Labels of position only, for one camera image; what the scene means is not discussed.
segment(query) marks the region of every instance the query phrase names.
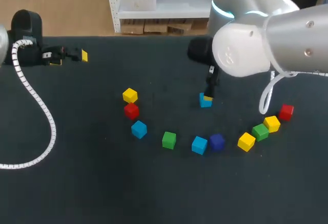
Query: yellow cube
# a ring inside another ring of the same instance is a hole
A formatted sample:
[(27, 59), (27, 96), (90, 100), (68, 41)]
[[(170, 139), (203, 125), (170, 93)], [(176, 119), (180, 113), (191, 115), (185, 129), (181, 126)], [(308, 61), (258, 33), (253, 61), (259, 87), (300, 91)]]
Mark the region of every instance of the yellow cube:
[(204, 100), (206, 100), (206, 101), (213, 101), (213, 98), (212, 97), (204, 96)]
[(244, 151), (249, 151), (255, 143), (255, 137), (249, 133), (244, 133), (238, 141), (238, 147), (242, 148)]
[(138, 99), (138, 93), (134, 91), (131, 88), (128, 88), (124, 93), (123, 93), (123, 99), (125, 102), (128, 103), (134, 103)]
[(277, 132), (280, 127), (280, 122), (276, 116), (266, 117), (263, 124), (269, 130), (269, 133)]

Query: white shelf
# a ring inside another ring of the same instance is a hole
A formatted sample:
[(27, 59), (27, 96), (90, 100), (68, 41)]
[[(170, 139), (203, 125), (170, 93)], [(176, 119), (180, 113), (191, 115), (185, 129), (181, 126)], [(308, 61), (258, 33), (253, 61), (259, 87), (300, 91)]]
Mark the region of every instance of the white shelf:
[(126, 11), (119, 6), (117, 16), (119, 19), (208, 18), (211, 1), (157, 0), (155, 11)]

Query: dark table surface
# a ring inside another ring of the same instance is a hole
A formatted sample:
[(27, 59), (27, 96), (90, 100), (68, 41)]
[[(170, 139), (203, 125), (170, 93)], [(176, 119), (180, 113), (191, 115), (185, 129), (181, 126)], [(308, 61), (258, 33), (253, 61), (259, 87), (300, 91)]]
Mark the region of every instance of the dark table surface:
[[(276, 85), (268, 115), (295, 106), (289, 123), (248, 153), (241, 134), (263, 121), (258, 102), (269, 74), (226, 74), (212, 108), (201, 109), (206, 66), (186, 55), (188, 37), (47, 38), (83, 47), (89, 62), (24, 68), (52, 112), (57, 140), (39, 164), (0, 171), (0, 222), (328, 223), (328, 78)], [(148, 134), (131, 134), (122, 93), (138, 92)], [(0, 69), (0, 163), (39, 156), (49, 124), (10, 66)], [(161, 147), (177, 134), (173, 151)], [(195, 136), (221, 133), (222, 153), (191, 151)]]

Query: white spiral cable wrap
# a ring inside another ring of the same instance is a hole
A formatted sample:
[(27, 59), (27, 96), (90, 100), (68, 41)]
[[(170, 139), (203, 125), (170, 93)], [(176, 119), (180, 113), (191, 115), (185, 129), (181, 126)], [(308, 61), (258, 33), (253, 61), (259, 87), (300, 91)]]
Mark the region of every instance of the white spiral cable wrap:
[(280, 81), (281, 79), (283, 79), (284, 77), (295, 77), (298, 74), (315, 74), (315, 75), (320, 75), (320, 76), (328, 76), (327, 74), (323, 74), (323, 73), (311, 73), (311, 72), (286, 72), (283, 71), (280, 72), (276, 77), (275, 77), (275, 71), (271, 71), (271, 78), (270, 78), (270, 82), (269, 84), (266, 86), (266, 88), (264, 89), (264, 91), (262, 92), (261, 98), (260, 98), (260, 104), (259, 104), (259, 111), (261, 114), (266, 114), (266, 112), (268, 111), (269, 105), (270, 105), (270, 101), (271, 101), (271, 97), (272, 97), (272, 91), (273, 91), (273, 87), (275, 84), (278, 83), (278, 81)]
[(19, 62), (18, 62), (18, 58), (17, 58), (17, 52), (18, 52), (19, 47), (29, 46), (32, 44), (33, 44), (33, 42), (30, 40), (25, 40), (25, 39), (18, 40), (17, 42), (15, 42), (13, 44), (13, 47), (11, 50), (11, 56), (12, 56), (12, 61), (13, 61), (16, 73), (19, 76), (19, 79), (21, 80), (21, 82), (23, 83), (25, 88), (29, 91), (29, 93), (35, 98), (35, 100), (40, 105), (41, 109), (43, 110), (43, 112), (45, 113), (45, 115), (49, 121), (50, 128), (51, 128), (50, 143), (49, 143), (48, 147), (46, 148), (46, 150), (44, 151), (44, 153), (42, 153), (38, 158), (34, 159), (33, 161), (29, 161), (24, 164), (0, 164), (0, 169), (23, 169), (23, 168), (33, 166), (33, 165), (37, 164), (38, 162), (40, 162), (42, 159), (44, 159), (49, 154), (49, 152), (52, 150), (52, 148), (55, 144), (55, 141), (56, 141), (55, 121), (53, 120), (52, 115), (51, 115), (50, 111), (48, 110), (47, 106), (45, 105), (45, 103), (42, 101), (42, 99), (39, 97), (39, 95), (35, 92), (35, 90), (31, 87), (31, 85), (26, 80), (26, 78), (21, 70), (21, 67), (19, 66)]

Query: cardboard box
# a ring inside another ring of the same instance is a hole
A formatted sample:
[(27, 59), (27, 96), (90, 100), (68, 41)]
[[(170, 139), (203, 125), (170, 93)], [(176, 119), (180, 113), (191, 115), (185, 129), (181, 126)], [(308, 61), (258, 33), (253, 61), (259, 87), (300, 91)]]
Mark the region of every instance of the cardboard box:
[(192, 19), (170, 19), (168, 32), (174, 34), (187, 34), (191, 30)]
[(168, 19), (146, 19), (143, 31), (145, 33), (167, 33)]
[(145, 25), (144, 19), (122, 19), (121, 33), (143, 34), (144, 25)]

